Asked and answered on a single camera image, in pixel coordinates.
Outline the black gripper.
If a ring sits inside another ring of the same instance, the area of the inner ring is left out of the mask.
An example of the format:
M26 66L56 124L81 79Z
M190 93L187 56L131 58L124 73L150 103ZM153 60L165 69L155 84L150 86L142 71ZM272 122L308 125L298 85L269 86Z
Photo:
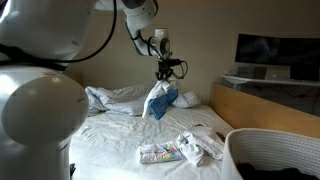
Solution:
M167 81L173 74L173 67L180 65L180 59L161 59L158 61L158 71L155 73L158 80Z

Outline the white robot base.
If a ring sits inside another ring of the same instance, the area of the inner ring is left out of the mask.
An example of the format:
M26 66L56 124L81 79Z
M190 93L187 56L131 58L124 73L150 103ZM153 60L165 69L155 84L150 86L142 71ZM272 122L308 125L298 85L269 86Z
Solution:
M71 136L88 113L63 74L97 0L1 0L0 180L69 180Z

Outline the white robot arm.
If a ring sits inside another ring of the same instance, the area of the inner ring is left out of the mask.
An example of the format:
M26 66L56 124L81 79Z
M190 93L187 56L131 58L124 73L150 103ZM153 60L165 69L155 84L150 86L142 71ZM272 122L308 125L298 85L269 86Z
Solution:
M166 28L157 28L155 34L148 39L142 37L141 30L149 26L157 15L159 6L157 0L98 0L96 10L119 11L126 16L125 25L136 51L142 56L158 58L158 80L168 80L170 77L181 79L173 67L180 65L180 59L172 59L170 40Z

